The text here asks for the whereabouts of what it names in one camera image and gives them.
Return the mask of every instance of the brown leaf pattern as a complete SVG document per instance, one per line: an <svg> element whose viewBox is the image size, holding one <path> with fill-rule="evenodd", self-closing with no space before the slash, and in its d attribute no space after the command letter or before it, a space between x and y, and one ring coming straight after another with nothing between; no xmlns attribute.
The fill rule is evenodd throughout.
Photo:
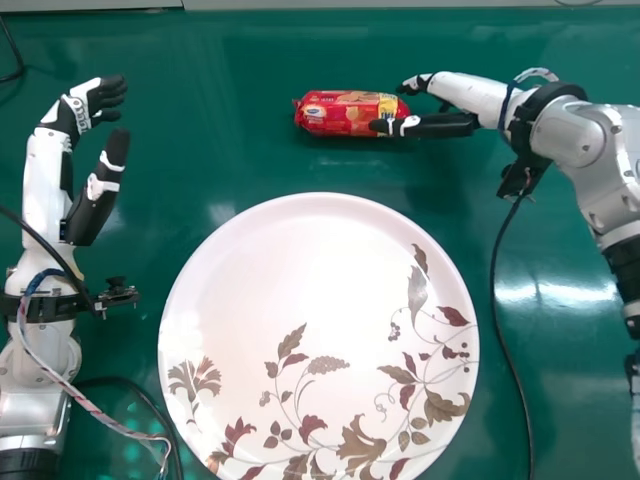
<svg viewBox="0 0 640 480"><path fill-rule="evenodd" d="M350 429L342 428L344 443L338 446L337 453L340 459L349 458L346 473L350 477L355 476L356 470L362 467L360 479L368 480L374 478L371 476L371 464L380 458L387 448L387 442L366 435L360 428L360 417L362 415L355 416L349 424Z"/></svg>
<svg viewBox="0 0 640 480"><path fill-rule="evenodd" d="M401 458L400 460L395 462L393 464L393 467L391 467L391 472L389 473L389 480L398 480L398 476L402 472L402 469L404 468L405 463L407 463L409 460L411 459Z"/></svg>
<svg viewBox="0 0 640 480"><path fill-rule="evenodd" d="M187 419L186 423L196 424L195 413L200 406L198 393L209 390L214 397L218 396L222 379L220 371L214 368L209 357L204 356L198 368L195 368L192 362L185 360L172 367L167 375L169 379L174 380L169 384L169 392L173 395L176 395L179 389L184 389L187 392L187 399L191 404L191 418Z"/></svg>
<svg viewBox="0 0 640 480"><path fill-rule="evenodd" d="M415 385L405 385L400 390L400 405L407 411L409 411L409 400L411 400L411 395L413 395L415 391Z"/></svg>
<svg viewBox="0 0 640 480"><path fill-rule="evenodd" d="M418 376L418 374L416 373L416 363L413 361L413 357L405 352L402 352L402 354L404 355L404 361L407 365L407 369L409 369L409 371L415 376Z"/></svg>
<svg viewBox="0 0 640 480"><path fill-rule="evenodd" d="M284 361L282 368L287 367L289 365L294 365L296 363L304 362L307 357L304 353L296 353L294 355L289 355L287 359Z"/></svg>
<svg viewBox="0 0 640 480"><path fill-rule="evenodd" d="M213 452L207 457L207 468L214 474L218 473L220 464L224 465L229 455L222 452Z"/></svg>
<svg viewBox="0 0 640 480"><path fill-rule="evenodd" d="M469 321L462 316L462 314L453 307L438 307L438 310L442 312L444 318L449 320L449 324L452 327L464 327L469 324Z"/></svg>
<svg viewBox="0 0 640 480"><path fill-rule="evenodd" d="M442 347L442 356L447 359L456 358L458 356L458 352L454 352L445 345L444 347Z"/></svg>
<svg viewBox="0 0 640 480"><path fill-rule="evenodd" d="M416 324L416 317L422 306L427 301L427 279L418 267L411 267L411 276L409 277L409 288L407 290L409 297L408 307L411 312L411 323Z"/></svg>
<svg viewBox="0 0 640 480"><path fill-rule="evenodd" d="M439 393L427 390L427 400L424 403L424 414L427 416L429 426L433 422L450 422L453 417L461 417L469 409L471 399L466 393L459 393L462 397L462 405L456 405L451 400L445 400Z"/></svg>
<svg viewBox="0 0 640 480"><path fill-rule="evenodd" d="M289 459L289 465L284 469L282 480L300 480L307 473L309 455L299 455Z"/></svg>
<svg viewBox="0 0 640 480"><path fill-rule="evenodd" d="M264 448L276 448L277 446L278 446L278 439L273 435L268 437L264 441L264 445L263 445Z"/></svg>
<svg viewBox="0 0 640 480"><path fill-rule="evenodd" d="M312 480L332 480L335 474L325 473L318 465L316 457L311 459L311 478Z"/></svg>
<svg viewBox="0 0 640 480"><path fill-rule="evenodd" d="M300 340L302 340L302 334L304 333L304 329L306 327L307 324L305 323L304 325L284 337L282 343L278 345L278 358L280 360L291 355L291 352L295 348L298 348L300 346Z"/></svg>
<svg viewBox="0 0 640 480"><path fill-rule="evenodd" d="M378 367L378 370L386 373L391 378L393 378L396 382L407 385L409 383L415 383L416 379L413 378L411 372L407 372L400 367L394 367L391 365L386 365L384 367Z"/></svg>
<svg viewBox="0 0 640 480"><path fill-rule="evenodd" d="M429 441L429 437L427 437L424 433L421 432L413 432L411 434L411 441L416 445L424 445Z"/></svg>
<svg viewBox="0 0 640 480"><path fill-rule="evenodd" d="M278 376L278 364L274 362L264 362L264 366L267 367L267 375L269 378L276 378Z"/></svg>
<svg viewBox="0 0 640 480"><path fill-rule="evenodd" d="M413 244L413 247L415 249L414 259L419 268L415 266L411 267L412 271L411 276L409 277L408 287L408 307L411 313L411 321L415 327L416 316L427 300L428 264L425 252L415 244ZM460 312L453 307L438 307L438 309L440 310L440 312L442 312L442 315L447 319L449 325L451 325L452 327L464 327L469 324L469 322L460 314ZM276 383L275 393L271 393L269 391L263 392L262 398L260 400L261 406L266 405L269 402L269 398L273 396L273 398L276 400L276 404L279 403L280 406L284 408L283 404L294 397L294 392L290 390L279 390L277 382L278 377L288 379L292 374L295 374L294 372L296 370L292 369L291 373L282 375L282 372L286 367L302 363L309 359L309 357L304 353L294 353L294 350L301 344L305 329L306 324L298 327L284 337L282 342L278 345L279 361L277 363L265 362L267 375L269 376L269 378L274 379ZM452 350L445 342L440 342L437 339L434 339L434 341L441 344L440 350L445 359L455 359L458 356L460 356L461 359L463 359L463 357L469 357L469 354L464 351L464 349L467 348L465 343L462 343L463 350L461 352L456 352ZM404 428L406 430L403 429L397 434L396 440L398 447L395 448L399 448L401 452L404 452L405 450L407 450L407 448L409 448L411 444L414 444L416 446L423 446L431 441L430 438L425 435L425 433L419 430L423 430L428 433L428 430L425 430L427 426L431 427L434 423L448 422L451 421L453 417L463 416L469 408L470 397L466 393L460 393L459 395L462 397L462 403L455 404L452 400L442 398L442 396L437 392L425 388L424 390L426 392L427 398L424 402L424 414L426 418L422 418L422 416L412 415L413 407L416 402L414 401L413 403L411 403L411 399L414 395L416 395L417 386L420 386L420 392L416 395L415 400L418 400L419 396L421 394L424 394L422 385L424 384L425 387L428 387L429 383L425 383L424 373L422 380L420 380L420 378L418 377L414 356L407 352L402 353L404 356L404 365L406 369L393 365L385 365L378 367L378 370L391 377L391 379L397 382L397 384L401 385L399 392L399 403L401 407L407 411L405 419L406 423L404 423L403 427L401 428ZM427 368L429 368L430 366L429 360L431 359L432 353L416 352L414 353L414 355L417 355L421 361L427 362L426 364L424 364L426 372ZM325 375L329 372L348 368L349 366L349 363L345 362L344 360L330 356L320 356L313 358L307 365L306 369L304 369L304 371L298 371L302 371L302 374L295 388L295 398L293 404L289 403L289 406L287 408L294 408L296 415L299 415L297 416L297 419L300 421L300 416L302 416L298 413L300 397L304 390L315 381L308 379L306 379L305 381L304 377L307 375ZM181 363L179 366L174 367L170 371L170 378L176 380L173 384L170 385L171 393L175 394L176 390L184 388L187 391L189 398L192 398L192 393L195 393L189 390L192 379L197 379L200 382L198 383L198 385L201 386L201 388L207 388L214 392L216 388L213 385L208 384L211 384L212 382L219 382L220 373L213 368L213 362L211 362L209 358L205 357L197 368L195 368L194 365L190 362L186 361ZM378 411L384 413L386 418L386 409L384 408L384 406L378 404L376 404L376 406L379 407ZM338 449L335 453L340 460L346 460L347 465L346 469L344 470L344 474L348 475L349 477L354 478L357 475L359 480L382 480L375 478L372 475L371 467L384 454L387 448L387 440L383 438L371 437L365 434L360 426L362 417L362 414L355 415L353 420L350 422L349 427L342 427L343 443L338 445ZM301 441L307 446L309 446L309 441L313 439L313 437L311 437L311 434L315 430L328 428L328 425L316 415L304 415L300 423L298 423L297 425L294 425L290 419L289 423L291 423L292 426L297 429L297 433L300 436L297 441ZM225 429L226 441L222 444L223 451L213 452L207 458L206 463L208 468L214 474L218 473L219 466L221 464L224 464L225 461L227 461L229 458L234 458L234 447L240 440L240 438L243 435L247 435L255 431L256 428L251 424L245 424L242 420L242 417L238 418L235 426L232 427L231 425L228 425ZM294 432L291 428L281 427L278 421L274 421L271 424L269 431L270 435L268 435L264 440L263 447L265 449L278 448L281 440L284 442L288 442L292 439ZM293 444L282 443L282 447L280 448L289 448L292 451L297 451L296 448L290 446L295 445L296 440L294 439L293 441ZM318 447L312 446L311 450L307 452L301 452L301 454L298 455L294 454L293 457L288 459L288 465L284 469L282 480L302 480L303 478L307 478L307 475L311 478L311 480L333 480L337 472L333 471L333 473L327 473L321 468L321 465L318 463L317 453L322 448L325 447L322 447L321 445ZM391 466L390 472L387 470L389 472L389 476L385 476L384 478L389 478L390 480L399 479L406 463L411 460L411 458L415 457L401 458L395 461ZM246 473L240 478L240 480L253 480L254 478L257 478L263 472L266 466L267 464L252 466L246 471Z"/></svg>
<svg viewBox="0 0 640 480"><path fill-rule="evenodd" d="M409 436L409 434L407 432L400 432L400 434L398 435L398 445L400 445L401 452L404 452L407 449L410 442L411 437Z"/></svg>
<svg viewBox="0 0 640 480"><path fill-rule="evenodd" d="M254 478L256 478L258 475L260 475L260 473L262 472L262 470L264 469L264 467L266 467L266 465L260 465L259 467L251 467L249 470L247 470L247 473L245 473L240 480L253 480Z"/></svg>
<svg viewBox="0 0 640 480"><path fill-rule="evenodd" d="M416 430L422 430L427 426L427 421L424 418L416 417L411 420L411 426Z"/></svg>
<svg viewBox="0 0 640 480"><path fill-rule="evenodd" d="M416 251L416 254L413 256L413 258L416 260L416 263L420 266L420 268L426 275L429 272L429 265L427 265L427 254L424 253L424 251L415 243L412 243L411 245Z"/></svg>
<svg viewBox="0 0 640 480"><path fill-rule="evenodd" d="M225 428L224 436L227 441L222 444L222 449L229 457L233 457L233 449L235 448L236 443L238 443L238 440L240 440L240 437L251 433L252 431L255 432L256 427L249 423L245 425L242 417L238 418L235 427L227 425L227 428Z"/></svg>
<svg viewBox="0 0 640 480"><path fill-rule="evenodd" d="M305 445L309 445L309 435L318 428L327 428L327 424L315 415L305 415L302 419L302 425L298 429L298 433Z"/></svg>

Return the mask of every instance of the biscuit package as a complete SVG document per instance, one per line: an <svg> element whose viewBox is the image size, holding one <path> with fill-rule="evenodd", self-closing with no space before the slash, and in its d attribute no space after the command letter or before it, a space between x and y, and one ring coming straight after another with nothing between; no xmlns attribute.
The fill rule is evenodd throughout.
<svg viewBox="0 0 640 480"><path fill-rule="evenodd" d="M371 120L410 115L395 95L358 90L313 90L293 104L296 125L314 135L384 137L369 129Z"/></svg>

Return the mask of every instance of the green table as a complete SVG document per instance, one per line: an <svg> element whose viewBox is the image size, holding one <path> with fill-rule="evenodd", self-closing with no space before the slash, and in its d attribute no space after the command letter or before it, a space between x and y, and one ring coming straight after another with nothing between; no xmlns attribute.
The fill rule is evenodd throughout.
<svg viewBox="0 0 640 480"><path fill-rule="evenodd" d="M314 140L292 125L307 90L392 90L425 71L509 80L548 66L596 102L640 104L640 10L344 10L23 16L9 19L29 64L0 87L0 202L20 208L25 141L69 86L123 73L122 125L133 144L118 205L91 249L77 253L92 290L125 273L137 310L79 319L80 378L123 375L160 400L156 339L180 268L212 231L252 205L296 192L361 195L423 226L458 264L474 299L482 363L472 407L422 478L524 479L525 430L488 308L489 254L509 204L495 197L513 159L495 132L448 142ZM0 41L0 65L10 52ZM435 102L411 100L415 111ZM79 189L108 128L75 154ZM20 255L5 223L0 266ZM546 175L525 204L498 267L502 322L531 402L539 479L636 478L620 302L569 182ZM157 429L132 397L96 391L128 425ZM183 446L187 478L209 478ZM61 478L151 478L144 449L74 409Z"/></svg>

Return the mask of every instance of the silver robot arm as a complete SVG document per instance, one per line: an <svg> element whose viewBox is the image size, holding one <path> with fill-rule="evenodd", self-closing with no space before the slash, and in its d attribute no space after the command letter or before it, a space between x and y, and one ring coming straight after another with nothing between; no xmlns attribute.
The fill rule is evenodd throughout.
<svg viewBox="0 0 640 480"><path fill-rule="evenodd" d="M546 69L532 71L557 80ZM506 172L500 197L524 188L527 169L533 182L525 193L550 163L569 177L580 211L617 277L629 332L640 339L640 109L590 103L582 88L558 81L523 91L452 72L416 75L398 91L429 93L473 118L476 128L501 131L519 159ZM384 125L374 121L372 128L429 136L429 125L439 115L446 114L389 119Z"/></svg>
<svg viewBox="0 0 640 480"><path fill-rule="evenodd" d="M126 88L119 75L95 78L72 88L53 104L27 142L23 220L51 245L79 280L83 276L73 251L76 246L91 245L111 212L125 169L129 133L122 129L112 132L96 168L75 199L71 154L83 133L103 121L120 118L120 113L111 108L122 103ZM48 379L17 340L15 315L21 295L36 274L60 268L26 232L22 244L24 252L11 269L1 295L11 338L0 353L0 480L33 478L36 473L38 478L54 477L70 409L68 396ZM137 292L131 295L131 290L121 285L112 285L110 292L114 295L93 297L91 310L104 311L109 303L126 303L124 297L137 298ZM26 338L31 347L69 381L81 364L80 346L72 337L76 313L82 311L78 293L68 279L47 277L27 312Z"/></svg>

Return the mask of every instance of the white plate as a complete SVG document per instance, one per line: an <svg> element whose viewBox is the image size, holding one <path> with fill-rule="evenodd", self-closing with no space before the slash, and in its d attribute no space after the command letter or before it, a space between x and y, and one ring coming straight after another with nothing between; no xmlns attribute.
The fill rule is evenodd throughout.
<svg viewBox="0 0 640 480"><path fill-rule="evenodd" d="M263 203L207 238L158 345L169 413L224 480L415 478L460 427L479 353L435 240L333 193Z"/></svg>

